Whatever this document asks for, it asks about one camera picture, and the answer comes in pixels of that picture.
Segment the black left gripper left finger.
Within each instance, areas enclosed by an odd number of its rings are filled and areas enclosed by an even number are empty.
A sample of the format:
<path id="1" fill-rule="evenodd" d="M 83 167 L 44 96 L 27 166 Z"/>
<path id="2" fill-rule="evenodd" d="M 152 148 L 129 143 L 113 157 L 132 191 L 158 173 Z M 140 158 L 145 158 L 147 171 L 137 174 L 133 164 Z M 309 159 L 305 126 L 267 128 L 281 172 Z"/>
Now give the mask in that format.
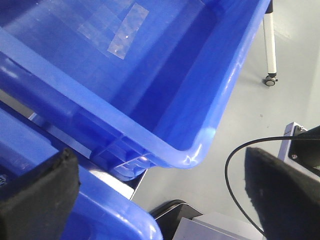
<path id="1" fill-rule="evenodd" d="M 2 240 L 58 240 L 80 190 L 77 156 L 68 148 L 0 188 Z"/>

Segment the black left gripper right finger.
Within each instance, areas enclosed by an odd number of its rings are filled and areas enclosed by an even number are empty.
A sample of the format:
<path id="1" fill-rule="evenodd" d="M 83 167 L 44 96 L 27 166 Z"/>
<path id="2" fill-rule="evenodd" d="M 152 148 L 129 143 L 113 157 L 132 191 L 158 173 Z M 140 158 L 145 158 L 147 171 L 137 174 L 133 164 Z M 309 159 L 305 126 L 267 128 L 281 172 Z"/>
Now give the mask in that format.
<path id="1" fill-rule="evenodd" d="M 268 240 L 320 238 L 320 182 L 257 147 L 244 159 L 245 190 Z"/>

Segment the grey robot base block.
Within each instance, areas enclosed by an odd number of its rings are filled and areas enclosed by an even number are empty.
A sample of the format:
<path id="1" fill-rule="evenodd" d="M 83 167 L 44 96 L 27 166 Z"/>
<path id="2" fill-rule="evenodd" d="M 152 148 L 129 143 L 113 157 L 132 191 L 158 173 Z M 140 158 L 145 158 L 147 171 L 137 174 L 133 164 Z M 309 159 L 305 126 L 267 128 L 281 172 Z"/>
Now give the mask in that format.
<path id="1" fill-rule="evenodd" d="M 292 122 L 285 127 L 285 137 L 318 137 L 320 127 L 306 129 Z M 319 140 L 283 140 L 278 158 L 300 172 L 314 178 L 320 175 L 320 141 Z"/>

